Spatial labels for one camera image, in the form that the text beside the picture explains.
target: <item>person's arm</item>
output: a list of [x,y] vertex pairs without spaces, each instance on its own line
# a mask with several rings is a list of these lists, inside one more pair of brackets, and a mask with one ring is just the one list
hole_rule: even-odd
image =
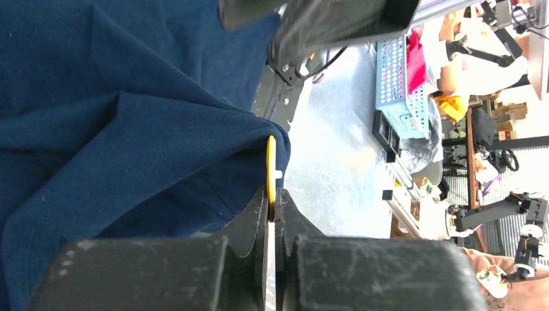
[[522,49],[522,56],[528,59],[530,55],[530,34],[519,34],[515,37],[515,41]]
[[[462,248],[461,250],[467,255],[475,272],[488,269],[490,266],[499,266],[507,274],[514,272],[515,259],[511,257],[489,255],[467,248]],[[534,281],[539,279],[549,279],[549,267],[540,264],[537,265],[535,277],[529,280]]]
[[[455,40],[456,21],[454,19],[445,18],[445,21],[438,35],[440,41]],[[458,85],[458,71],[461,70],[458,66],[458,60],[452,60],[449,65],[440,69],[440,79],[437,81],[437,86],[440,91],[447,95],[455,93]]]

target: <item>desk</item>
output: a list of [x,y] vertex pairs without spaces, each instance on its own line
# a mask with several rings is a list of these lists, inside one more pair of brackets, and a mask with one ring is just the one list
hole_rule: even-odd
[[[475,144],[473,138],[473,120],[472,120],[472,111],[471,108],[468,109],[465,115],[465,132],[466,137],[457,138],[457,139],[445,139],[443,141],[443,146],[456,146],[459,144],[465,145],[465,154],[467,155],[467,199],[469,201],[469,208],[476,209],[478,207],[476,191],[478,190],[475,172],[476,172],[476,161],[475,161]],[[480,247],[480,251],[487,252],[486,243],[482,238],[482,228],[479,227],[473,234],[477,244]],[[458,239],[458,244],[463,246],[463,240]]]

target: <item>blue plastic crate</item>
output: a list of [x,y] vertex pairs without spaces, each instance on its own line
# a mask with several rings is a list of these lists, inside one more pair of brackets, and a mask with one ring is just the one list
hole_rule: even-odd
[[423,86],[407,94],[406,39],[379,41],[375,108],[383,112],[400,138],[427,138],[428,94]]

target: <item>red object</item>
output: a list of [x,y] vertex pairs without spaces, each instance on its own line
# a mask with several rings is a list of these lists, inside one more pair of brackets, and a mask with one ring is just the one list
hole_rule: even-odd
[[420,43],[420,37],[417,32],[412,30],[412,34],[407,38],[407,44],[406,77],[408,80],[408,94],[410,94],[423,83],[427,82],[429,77],[427,76],[423,46]]

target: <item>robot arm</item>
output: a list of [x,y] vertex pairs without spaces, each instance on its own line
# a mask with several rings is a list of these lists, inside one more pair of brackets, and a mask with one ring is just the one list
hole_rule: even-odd
[[[457,41],[446,43],[446,51],[447,51],[448,59],[452,60],[454,53],[460,53],[460,54],[466,54],[476,58],[480,58],[482,60],[487,60],[489,62],[496,63],[500,67],[509,67],[518,57],[522,55],[522,49],[519,46],[519,44],[515,41],[515,39],[511,36],[511,34],[503,27],[504,25],[510,25],[510,24],[504,23],[503,21],[507,21],[511,19],[511,14],[514,14],[511,12],[509,1],[508,0],[498,1],[494,9],[490,7],[490,4],[487,1],[484,1],[481,4],[481,6],[482,6],[482,9],[484,10],[484,14],[482,15],[482,19],[484,23],[488,24],[492,29],[494,29],[494,33],[496,34],[498,39],[503,43],[503,45],[505,46],[507,51],[510,53],[510,55],[501,56],[501,55],[486,53],[483,51],[466,47],[464,40],[457,40]],[[512,15],[512,16],[518,22],[517,16],[515,15]]]
[[520,240],[515,253],[514,272],[506,274],[499,267],[480,271],[476,278],[490,294],[503,298],[508,294],[508,284],[528,281],[535,277],[534,259],[549,256],[549,245],[541,242],[548,221],[549,204],[544,199],[530,198],[528,194],[511,193],[505,200],[481,209],[451,211],[453,223],[450,228],[457,235],[468,235],[472,228],[511,214],[526,214],[526,223],[521,228]]
[[219,19],[226,29],[234,30],[284,3],[267,64],[286,85],[294,86],[303,80],[299,70],[311,53],[403,37],[420,0],[220,0]]

